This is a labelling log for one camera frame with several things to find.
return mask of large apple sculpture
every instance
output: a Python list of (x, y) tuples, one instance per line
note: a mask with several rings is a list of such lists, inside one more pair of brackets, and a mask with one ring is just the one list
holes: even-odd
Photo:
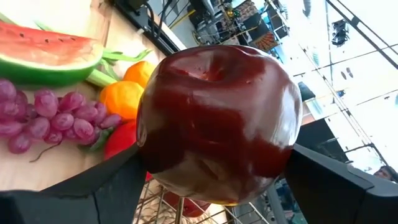
[(152, 74), (137, 145), (171, 192), (234, 205), (281, 174), (301, 121), (300, 90), (278, 61), (250, 47), (195, 47), (168, 56)]

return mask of watermelon rind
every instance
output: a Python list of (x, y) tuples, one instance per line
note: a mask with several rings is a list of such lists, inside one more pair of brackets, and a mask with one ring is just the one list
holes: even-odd
[(0, 77), (29, 88), (60, 88), (83, 82), (99, 64), (104, 47), (92, 45), (90, 58), (73, 65), (49, 66), (10, 58), (0, 53)]

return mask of person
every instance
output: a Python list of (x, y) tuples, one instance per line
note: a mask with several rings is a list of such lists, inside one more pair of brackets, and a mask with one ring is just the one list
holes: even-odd
[(373, 175), (376, 177), (390, 180), (392, 182), (395, 182), (398, 179), (397, 172), (391, 166), (382, 166)]

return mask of grape cluster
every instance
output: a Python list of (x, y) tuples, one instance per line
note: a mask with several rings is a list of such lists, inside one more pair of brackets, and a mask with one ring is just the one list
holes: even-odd
[(11, 153), (22, 154), (37, 140), (57, 145), (67, 139), (90, 145), (103, 129), (120, 122), (118, 114), (108, 115), (104, 104), (87, 102), (77, 91), (56, 97), (51, 90), (38, 90), (32, 104), (10, 81), (0, 80), (0, 137), (8, 138)]

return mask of red bell pepper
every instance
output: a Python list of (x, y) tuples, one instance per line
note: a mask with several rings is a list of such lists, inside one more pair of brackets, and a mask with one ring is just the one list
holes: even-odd
[[(109, 159), (116, 154), (128, 149), (136, 142), (136, 122), (130, 121), (128, 123), (118, 126), (110, 135), (105, 143), (104, 158)], [(146, 181), (152, 176), (147, 173)]]

